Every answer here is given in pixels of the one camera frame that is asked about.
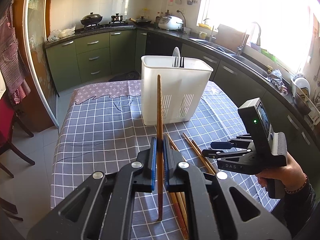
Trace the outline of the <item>person's right forearm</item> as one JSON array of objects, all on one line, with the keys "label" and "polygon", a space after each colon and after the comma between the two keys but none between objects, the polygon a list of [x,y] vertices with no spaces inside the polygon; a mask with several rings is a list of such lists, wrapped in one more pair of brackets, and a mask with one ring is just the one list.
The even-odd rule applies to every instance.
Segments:
[{"label": "person's right forearm", "polygon": [[310,183],[296,193],[285,194],[271,213],[293,239],[319,239],[319,202]]}]

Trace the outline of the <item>person's right hand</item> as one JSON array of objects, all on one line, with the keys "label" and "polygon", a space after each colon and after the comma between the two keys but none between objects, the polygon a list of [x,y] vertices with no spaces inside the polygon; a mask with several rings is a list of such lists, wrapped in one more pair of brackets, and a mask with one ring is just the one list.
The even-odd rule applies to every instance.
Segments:
[{"label": "person's right hand", "polygon": [[289,153],[287,153],[286,166],[267,168],[255,176],[263,187],[267,187],[267,179],[281,181],[289,194],[300,191],[308,180],[300,165]]}]

